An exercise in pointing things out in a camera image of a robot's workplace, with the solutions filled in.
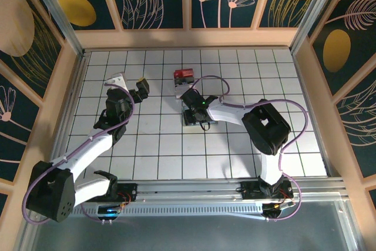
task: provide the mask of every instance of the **yellow object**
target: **yellow object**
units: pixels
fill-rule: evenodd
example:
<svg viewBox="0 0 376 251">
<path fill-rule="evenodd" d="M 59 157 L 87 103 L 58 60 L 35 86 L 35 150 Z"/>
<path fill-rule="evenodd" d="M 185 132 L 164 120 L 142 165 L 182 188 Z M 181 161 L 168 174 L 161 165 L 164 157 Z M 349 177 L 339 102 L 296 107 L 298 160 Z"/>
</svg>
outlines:
<svg viewBox="0 0 376 251">
<path fill-rule="evenodd" d="M 338 72 L 347 62 L 351 41 L 341 29 L 332 31 L 324 44 L 324 66 L 329 72 Z"/>
<path fill-rule="evenodd" d="M 25 55 L 35 33 L 32 10 L 26 0 L 0 0 L 0 50 L 10 56 Z"/>
<path fill-rule="evenodd" d="M 58 0 L 68 21 L 77 26 L 90 26 L 96 20 L 94 7 L 87 0 Z"/>
</svg>

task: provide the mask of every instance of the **purple cable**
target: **purple cable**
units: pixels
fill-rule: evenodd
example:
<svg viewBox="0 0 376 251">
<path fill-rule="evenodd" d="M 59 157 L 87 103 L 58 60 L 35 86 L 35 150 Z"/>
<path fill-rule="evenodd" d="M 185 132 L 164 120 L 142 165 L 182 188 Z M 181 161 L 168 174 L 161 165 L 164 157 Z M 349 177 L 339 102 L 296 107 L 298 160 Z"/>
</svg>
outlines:
<svg viewBox="0 0 376 251">
<path fill-rule="evenodd" d="M 123 126 L 125 125 L 126 123 L 128 123 L 129 119 L 132 117 L 133 115 L 133 110 L 135 108 L 135 102 L 132 98 L 132 96 L 130 95 L 130 93 L 125 89 L 125 88 L 122 88 L 121 86 L 118 86 L 118 85 L 114 85 L 114 84 L 110 84 L 110 83 L 105 83 L 105 86 L 112 86 L 112 87 L 115 87 L 115 88 L 119 88 L 120 90 L 122 90 L 125 94 L 127 94 L 127 96 L 129 97 L 130 99 L 130 102 L 132 104 L 132 112 L 130 113 L 129 117 L 127 119 L 125 119 L 125 121 L 115 125 L 115 126 L 112 126 L 111 128 L 108 128 L 108 129 L 105 129 L 95 135 L 93 135 L 91 138 L 89 138 L 87 141 L 85 141 L 83 144 L 81 144 L 80 146 L 78 146 L 71 154 L 69 154 L 66 159 L 63 159 L 61 160 L 60 162 L 54 164 L 51 168 L 49 168 L 48 170 L 46 170 L 45 172 L 43 172 L 40 176 L 38 176 L 35 181 L 32 182 L 32 184 L 29 186 L 28 190 L 26 191 L 25 193 L 25 196 L 23 197 L 23 200 L 22 200 L 22 215 L 23 217 L 25 218 L 25 220 L 28 222 L 28 223 L 31 223 L 33 225 L 42 225 L 46 222 L 48 222 L 50 219 L 44 219 L 44 220 L 41 220 L 39 222 L 35 221 L 35 220 L 32 220 L 30 219 L 29 215 L 27 214 L 27 211 L 26 211 L 26 202 L 29 198 L 29 195 L 31 193 L 31 191 L 33 190 L 33 188 L 36 186 L 36 184 L 38 182 L 41 181 L 41 179 L 43 179 L 47 174 L 49 174 L 51 171 L 53 171 L 54 169 L 56 169 L 58 166 L 62 165 L 63 163 L 67 162 L 69 159 L 73 158 L 74 156 L 76 156 L 77 153 L 79 153 L 86 145 L 88 145 L 89 143 L 91 143 L 94 139 L 97 139 L 98 137 L 108 133 L 109 131 L 111 130 L 114 130 L 120 126 Z"/>
<path fill-rule="evenodd" d="M 204 78 L 217 78 L 217 79 L 220 79 L 222 82 L 224 82 L 226 85 L 227 85 L 227 92 L 222 94 L 221 96 L 219 96 L 219 101 L 222 103 L 222 105 L 225 105 L 225 106 L 229 106 L 229 107 L 234 107 L 234 108 L 242 108 L 242 109 L 248 109 L 248 108 L 254 108 L 254 107 L 257 107 L 257 106 L 261 106 L 261 105 L 266 105 L 266 104 L 269 104 L 269 103 L 273 103 L 273 102 L 284 102 L 284 103 L 290 103 L 290 104 L 293 104 L 295 105 L 296 107 L 298 107 L 303 115 L 304 115 L 304 126 L 303 126 L 303 130 L 293 139 L 291 140 L 288 144 L 286 144 L 285 146 L 282 147 L 281 151 L 280 151 L 280 156 L 279 156 L 279 159 L 278 159 L 278 168 L 279 170 L 282 172 L 282 175 L 287 177 L 288 179 L 290 179 L 297 187 L 298 189 L 298 194 L 299 194 L 299 203 L 298 203 L 298 206 L 297 208 L 294 210 L 293 213 L 289 214 L 288 216 L 286 217 L 279 217 L 277 219 L 273 219 L 275 222 L 278 221 L 278 220 L 286 220 L 292 216 L 294 216 L 300 209 L 300 206 L 301 206 L 301 189 L 299 187 L 299 184 L 296 182 L 296 180 L 294 180 L 291 176 L 289 176 L 288 174 L 284 173 L 282 171 L 282 168 L 281 168 L 281 163 L 282 163 L 282 157 L 283 157 L 283 153 L 284 151 L 291 145 L 293 144 L 298 138 L 300 138 L 302 136 L 302 134 L 307 130 L 307 126 L 308 126 L 308 114 L 307 114 L 307 111 L 303 108 L 303 106 L 301 106 L 299 103 L 295 102 L 295 101 L 292 101 L 292 100 L 289 100 L 289 99 L 271 99 L 271 100 L 267 100 L 267 101 L 262 101 L 262 102 L 257 102 L 257 103 L 254 103 L 254 104 L 249 104 L 249 105 L 235 105 L 235 104 L 231 104 L 231 103 L 227 103 L 227 102 L 222 102 L 222 98 L 229 94 L 230 93 L 230 85 L 229 83 L 219 77 L 219 76 L 215 76 L 215 75 L 207 75 L 207 76 L 203 76 L 202 78 L 199 78 L 197 81 L 194 82 L 194 84 L 192 85 L 192 87 L 195 86 L 195 84 L 197 84 L 200 80 L 204 79 Z"/>
</svg>

